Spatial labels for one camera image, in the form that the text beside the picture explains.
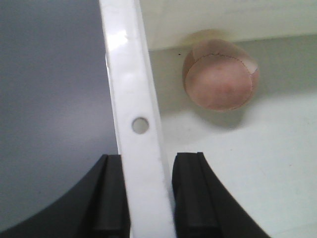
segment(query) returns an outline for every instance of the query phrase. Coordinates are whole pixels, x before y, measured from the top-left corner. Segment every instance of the white surface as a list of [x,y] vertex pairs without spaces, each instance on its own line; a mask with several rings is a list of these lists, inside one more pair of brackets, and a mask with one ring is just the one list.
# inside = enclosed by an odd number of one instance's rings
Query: white surface
[[[161,144],[159,110],[140,6],[100,0],[106,61],[119,154],[134,238],[175,237],[170,174]],[[133,131],[145,118],[149,129]]]
[[170,165],[177,152],[202,151],[269,235],[317,238],[317,36],[239,45],[258,60],[260,86],[228,113],[198,108],[184,92],[189,48],[151,52]]
[[149,48],[317,33],[317,0],[141,0]]

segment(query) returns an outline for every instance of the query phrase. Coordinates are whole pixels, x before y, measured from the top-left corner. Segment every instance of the curved black edge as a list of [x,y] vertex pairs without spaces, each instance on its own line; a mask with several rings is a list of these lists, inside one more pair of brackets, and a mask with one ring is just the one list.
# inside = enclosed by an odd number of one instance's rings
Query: curved black edge
[[105,171],[107,155],[63,197],[26,221],[0,233],[0,238],[86,237],[92,225],[94,200]]
[[178,238],[269,238],[223,186],[203,153],[178,153],[172,184]]

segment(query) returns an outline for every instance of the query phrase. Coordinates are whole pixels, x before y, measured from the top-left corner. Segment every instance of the gray background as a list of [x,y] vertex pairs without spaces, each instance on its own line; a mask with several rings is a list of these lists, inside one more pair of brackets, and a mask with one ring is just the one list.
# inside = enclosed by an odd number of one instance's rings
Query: gray background
[[117,146],[98,1],[0,6],[1,231],[61,197]]

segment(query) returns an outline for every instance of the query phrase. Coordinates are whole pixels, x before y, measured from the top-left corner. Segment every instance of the pink leather ball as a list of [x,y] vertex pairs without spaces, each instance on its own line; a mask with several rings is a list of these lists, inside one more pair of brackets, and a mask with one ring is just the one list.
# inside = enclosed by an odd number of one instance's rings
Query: pink leather ball
[[240,47],[219,39],[195,45],[183,65],[189,97],[203,108],[220,112],[250,101],[258,79],[256,61]]

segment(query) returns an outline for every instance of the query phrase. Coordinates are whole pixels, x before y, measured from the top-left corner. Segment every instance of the white shelf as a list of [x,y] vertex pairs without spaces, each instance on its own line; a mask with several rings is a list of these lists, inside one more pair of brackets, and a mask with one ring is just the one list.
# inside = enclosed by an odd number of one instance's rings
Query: white shelf
[[316,238],[317,36],[238,45],[258,60],[260,86],[247,106],[228,113],[201,109],[186,95],[189,48],[150,52],[170,168],[177,152],[202,151],[273,238]]
[[317,33],[316,0],[140,0],[150,50]]

